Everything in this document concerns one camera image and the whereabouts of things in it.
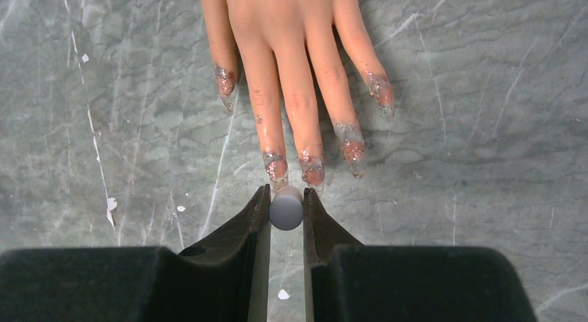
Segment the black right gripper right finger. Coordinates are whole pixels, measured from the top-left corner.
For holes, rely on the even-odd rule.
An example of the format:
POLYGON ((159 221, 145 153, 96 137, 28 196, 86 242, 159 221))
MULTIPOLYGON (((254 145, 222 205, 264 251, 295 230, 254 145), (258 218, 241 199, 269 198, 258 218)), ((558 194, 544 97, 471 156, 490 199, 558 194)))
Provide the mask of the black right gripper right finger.
POLYGON ((480 246, 367 246, 304 191, 307 321, 534 321, 500 252, 480 246))

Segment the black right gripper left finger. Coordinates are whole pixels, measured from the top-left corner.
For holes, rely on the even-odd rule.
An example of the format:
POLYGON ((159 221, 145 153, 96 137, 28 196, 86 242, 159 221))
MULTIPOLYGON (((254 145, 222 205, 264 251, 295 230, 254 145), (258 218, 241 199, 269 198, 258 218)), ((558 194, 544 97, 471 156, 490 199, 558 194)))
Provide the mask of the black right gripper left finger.
POLYGON ((270 188, 174 253, 29 248, 1 256, 2 321, 265 321, 270 188))

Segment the white nail polish brush cap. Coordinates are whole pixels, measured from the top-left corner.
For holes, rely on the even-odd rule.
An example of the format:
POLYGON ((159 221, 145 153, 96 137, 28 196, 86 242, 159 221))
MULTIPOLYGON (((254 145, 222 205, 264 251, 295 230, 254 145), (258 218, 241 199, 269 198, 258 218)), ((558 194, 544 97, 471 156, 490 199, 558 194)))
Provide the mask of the white nail polish brush cap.
POLYGON ((302 201, 303 195, 299 189, 289 185, 279 189, 270 204, 271 224, 283 231, 297 228, 304 216, 302 201))

